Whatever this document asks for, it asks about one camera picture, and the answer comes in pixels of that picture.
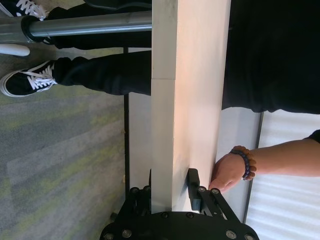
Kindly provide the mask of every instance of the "black pants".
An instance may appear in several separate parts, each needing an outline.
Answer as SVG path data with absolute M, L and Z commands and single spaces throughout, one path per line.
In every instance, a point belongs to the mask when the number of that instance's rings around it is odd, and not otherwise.
M 57 7 L 51 11 L 48 19 L 67 19 L 145 10 L 146 8 L 130 7 L 115 12 L 82 4 L 68 10 Z M 150 48 L 151 32 L 60 36 L 54 37 L 53 42 L 60 49 Z M 53 77 L 61 85 L 83 85 L 86 88 L 113 95 L 125 95 L 130 92 L 150 95 L 151 51 L 115 54 L 94 59 L 59 58 L 54 65 Z

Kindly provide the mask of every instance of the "beaded bracelet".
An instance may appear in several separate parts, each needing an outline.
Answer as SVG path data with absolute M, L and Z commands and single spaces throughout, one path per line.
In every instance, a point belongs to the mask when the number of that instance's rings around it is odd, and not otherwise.
M 257 168 L 255 167 L 256 161 L 250 150 L 246 149 L 244 146 L 235 146 L 231 151 L 231 154 L 240 155 L 244 160 L 245 172 L 242 176 L 243 180 L 252 180 L 256 174 Z

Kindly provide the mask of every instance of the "white window blind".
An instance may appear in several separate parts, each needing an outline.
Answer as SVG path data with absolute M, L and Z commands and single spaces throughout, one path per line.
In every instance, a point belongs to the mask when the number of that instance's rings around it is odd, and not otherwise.
M 265 113 L 259 147 L 303 139 L 318 129 L 320 115 Z M 246 224 L 260 240 L 320 240 L 320 177 L 257 176 Z

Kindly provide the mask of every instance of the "black sneaker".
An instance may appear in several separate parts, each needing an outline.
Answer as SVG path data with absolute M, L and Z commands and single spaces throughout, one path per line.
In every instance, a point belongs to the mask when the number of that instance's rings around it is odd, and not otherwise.
M 29 70 L 14 71 L 0 80 L 0 91 L 9 97 L 25 97 L 57 84 L 53 77 L 55 61 L 46 61 Z
M 0 0 L 0 10 L 9 17 L 35 16 L 43 21 L 48 12 L 32 0 Z

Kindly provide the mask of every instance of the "gray carpet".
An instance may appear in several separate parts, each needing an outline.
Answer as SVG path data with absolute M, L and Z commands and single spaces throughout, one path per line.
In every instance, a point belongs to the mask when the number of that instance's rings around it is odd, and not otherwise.
M 72 1 L 38 1 L 70 7 Z M 58 57 L 122 49 L 0 55 L 0 76 Z M 53 86 L 29 97 L 0 95 L 0 240 L 95 240 L 124 198 L 123 97 Z

